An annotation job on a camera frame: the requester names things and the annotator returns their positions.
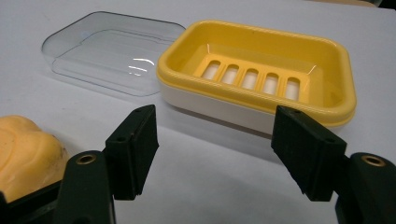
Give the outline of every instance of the table surface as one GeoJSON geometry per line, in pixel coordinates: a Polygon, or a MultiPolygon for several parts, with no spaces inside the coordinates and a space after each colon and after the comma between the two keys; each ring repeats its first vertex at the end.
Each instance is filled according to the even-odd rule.
{"type": "Polygon", "coordinates": [[[337,223],[336,195],[330,203],[309,202],[267,135],[177,109],[160,93],[122,100],[53,78],[43,41],[94,11],[184,27],[216,19],[333,39],[349,52],[358,97],[354,119],[338,133],[346,154],[396,162],[394,10],[301,0],[2,1],[0,116],[32,119],[74,155],[102,150],[133,109],[157,106],[160,148],[143,195],[116,202],[118,223],[337,223]]]}

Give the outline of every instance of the screw hole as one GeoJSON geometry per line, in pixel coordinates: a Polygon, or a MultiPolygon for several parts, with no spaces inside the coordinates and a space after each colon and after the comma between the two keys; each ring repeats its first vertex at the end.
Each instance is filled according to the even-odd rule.
{"type": "Polygon", "coordinates": [[[366,156],[362,156],[361,159],[363,161],[365,161],[366,163],[373,165],[373,166],[383,167],[383,166],[387,165],[383,160],[381,160],[375,156],[367,156],[366,155],[366,156]]]}
{"type": "Polygon", "coordinates": [[[123,141],[125,141],[125,140],[126,140],[125,137],[118,137],[118,138],[117,138],[117,141],[118,141],[118,142],[123,142],[123,141]]]}
{"type": "Polygon", "coordinates": [[[335,140],[332,139],[332,138],[326,138],[325,140],[326,140],[326,142],[330,142],[330,143],[334,143],[335,142],[335,140]]]}
{"type": "Polygon", "coordinates": [[[89,154],[89,155],[83,155],[80,158],[77,159],[76,163],[78,165],[86,165],[86,164],[90,164],[91,162],[96,160],[96,156],[89,154]]]}

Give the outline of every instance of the transparent lid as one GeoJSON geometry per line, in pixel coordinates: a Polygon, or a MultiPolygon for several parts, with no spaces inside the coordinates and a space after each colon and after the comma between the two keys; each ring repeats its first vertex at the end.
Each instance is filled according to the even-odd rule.
{"type": "Polygon", "coordinates": [[[172,22],[94,12],[49,36],[42,52],[62,80],[147,96],[159,91],[157,60],[184,30],[172,22]]]}

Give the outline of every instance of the yellow soap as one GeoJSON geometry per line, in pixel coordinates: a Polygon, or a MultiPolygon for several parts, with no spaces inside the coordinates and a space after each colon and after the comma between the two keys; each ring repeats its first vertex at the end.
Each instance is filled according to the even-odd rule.
{"type": "Polygon", "coordinates": [[[67,160],[62,143],[31,120],[0,118],[0,190],[8,203],[61,180],[67,160]]]}

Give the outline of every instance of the soap dish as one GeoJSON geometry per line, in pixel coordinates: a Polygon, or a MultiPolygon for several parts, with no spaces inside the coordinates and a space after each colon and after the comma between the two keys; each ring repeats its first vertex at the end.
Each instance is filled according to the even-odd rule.
{"type": "Polygon", "coordinates": [[[322,125],[345,125],[356,95],[348,53],[322,37],[226,21],[198,21],[161,56],[171,105],[271,133],[277,105],[322,125]]]}

